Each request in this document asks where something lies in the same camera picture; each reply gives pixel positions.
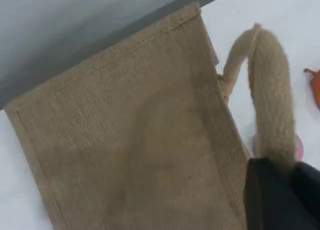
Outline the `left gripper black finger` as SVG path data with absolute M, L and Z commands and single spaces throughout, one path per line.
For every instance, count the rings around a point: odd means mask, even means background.
M 248 161 L 243 202 L 247 229 L 313 228 L 313 217 L 268 159 Z
M 296 163 L 293 171 L 294 229 L 320 228 L 320 171 Z

